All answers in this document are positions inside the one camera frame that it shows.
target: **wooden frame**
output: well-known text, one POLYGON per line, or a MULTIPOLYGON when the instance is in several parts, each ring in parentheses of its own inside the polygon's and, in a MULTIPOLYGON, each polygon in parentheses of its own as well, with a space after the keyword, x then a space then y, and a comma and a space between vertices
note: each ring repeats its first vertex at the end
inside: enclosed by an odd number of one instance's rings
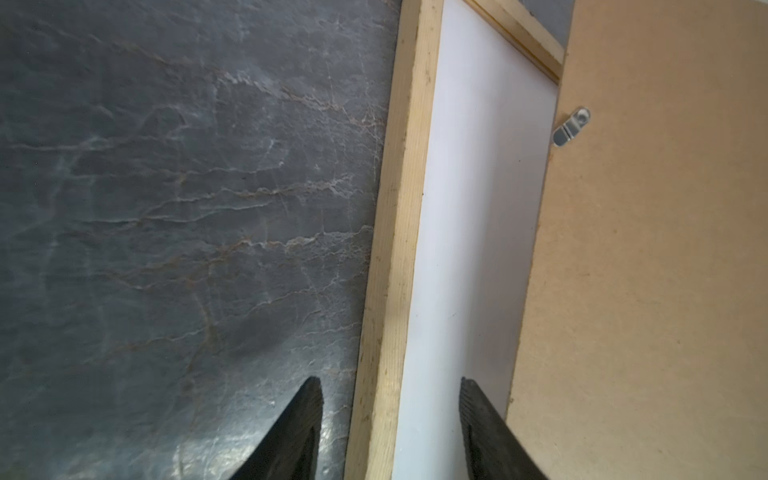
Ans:
MULTIPOLYGON (((392 476, 444 0, 403 0, 345 480, 392 476)), ((518 0, 466 0, 552 81, 563 48, 518 0)))

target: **white panel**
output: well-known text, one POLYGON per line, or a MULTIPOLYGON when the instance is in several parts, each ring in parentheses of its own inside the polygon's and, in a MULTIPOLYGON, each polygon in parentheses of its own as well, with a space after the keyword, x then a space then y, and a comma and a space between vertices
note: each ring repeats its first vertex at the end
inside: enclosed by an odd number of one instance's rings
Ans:
POLYGON ((505 414, 556 86, 445 0, 392 478, 467 478, 458 388, 505 414))

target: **white surface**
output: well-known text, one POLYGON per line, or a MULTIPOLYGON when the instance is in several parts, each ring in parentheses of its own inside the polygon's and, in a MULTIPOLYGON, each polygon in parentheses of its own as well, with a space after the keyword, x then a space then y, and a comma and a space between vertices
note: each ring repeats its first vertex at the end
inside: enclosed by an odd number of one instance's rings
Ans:
POLYGON ((462 376, 504 416, 556 86, 445 0, 394 480, 467 478, 462 376))

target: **mdf board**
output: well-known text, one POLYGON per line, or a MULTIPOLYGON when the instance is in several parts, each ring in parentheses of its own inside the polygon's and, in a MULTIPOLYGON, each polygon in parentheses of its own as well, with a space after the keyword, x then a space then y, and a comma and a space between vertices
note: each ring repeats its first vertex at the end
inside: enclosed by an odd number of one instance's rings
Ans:
POLYGON ((768 5, 577 0, 508 424, 559 478, 768 478, 768 5))
POLYGON ((445 0, 393 480, 467 479, 463 376, 504 414, 557 85, 445 0))

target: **metal clip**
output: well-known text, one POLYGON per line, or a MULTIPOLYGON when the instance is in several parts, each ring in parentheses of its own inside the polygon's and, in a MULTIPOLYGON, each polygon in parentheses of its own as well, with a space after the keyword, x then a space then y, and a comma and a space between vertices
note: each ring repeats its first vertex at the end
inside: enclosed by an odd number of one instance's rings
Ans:
POLYGON ((573 137, 578 135, 578 132, 580 132, 586 124, 589 123, 590 116, 591 114, 589 113, 588 108, 581 107, 577 109, 565 123, 552 132, 552 143, 558 147, 562 147, 568 143, 573 137))

